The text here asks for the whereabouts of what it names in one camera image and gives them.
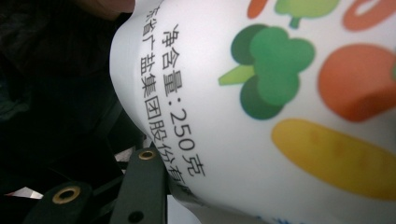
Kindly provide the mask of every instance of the orange vegetable illustration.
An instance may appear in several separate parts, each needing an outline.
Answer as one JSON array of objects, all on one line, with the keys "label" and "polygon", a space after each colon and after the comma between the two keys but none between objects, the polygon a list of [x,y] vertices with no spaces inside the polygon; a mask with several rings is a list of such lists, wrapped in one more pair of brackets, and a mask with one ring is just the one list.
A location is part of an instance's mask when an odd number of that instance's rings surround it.
[{"label": "orange vegetable illustration", "polygon": [[251,0],[248,6],[247,16],[250,19],[254,19],[262,13],[268,0]]},{"label": "orange vegetable illustration", "polygon": [[324,103],[350,121],[364,121],[396,106],[396,57],[375,45],[349,45],[323,64],[318,88]]},{"label": "orange vegetable illustration", "polygon": [[295,165],[330,185],[396,200],[396,156],[384,148],[303,119],[280,121],[272,139]]},{"label": "orange vegetable illustration", "polygon": [[368,11],[358,15],[357,11],[363,4],[374,0],[356,0],[344,16],[344,25],[348,30],[360,31],[369,29],[396,12],[395,0],[380,0]]}]

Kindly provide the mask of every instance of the dark fabric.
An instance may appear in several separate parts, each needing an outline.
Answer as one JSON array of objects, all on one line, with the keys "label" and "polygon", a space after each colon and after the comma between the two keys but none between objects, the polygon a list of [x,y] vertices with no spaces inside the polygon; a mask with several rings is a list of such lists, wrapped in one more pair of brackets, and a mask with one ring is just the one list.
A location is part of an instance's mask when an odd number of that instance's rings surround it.
[{"label": "dark fabric", "polygon": [[67,0],[0,1],[0,194],[92,134],[116,97],[108,56],[119,23]]}]

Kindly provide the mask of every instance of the metal rivet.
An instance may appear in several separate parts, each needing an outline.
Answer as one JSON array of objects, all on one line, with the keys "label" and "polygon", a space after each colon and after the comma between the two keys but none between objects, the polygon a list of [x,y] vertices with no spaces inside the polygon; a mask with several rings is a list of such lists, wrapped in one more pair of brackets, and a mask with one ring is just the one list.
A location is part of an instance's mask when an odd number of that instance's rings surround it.
[{"label": "metal rivet", "polygon": [[52,198],[53,203],[64,204],[75,200],[81,193],[79,186],[69,186],[59,190]]},{"label": "metal rivet", "polygon": [[139,159],[143,161],[151,160],[155,157],[155,152],[146,150],[139,153]]}]

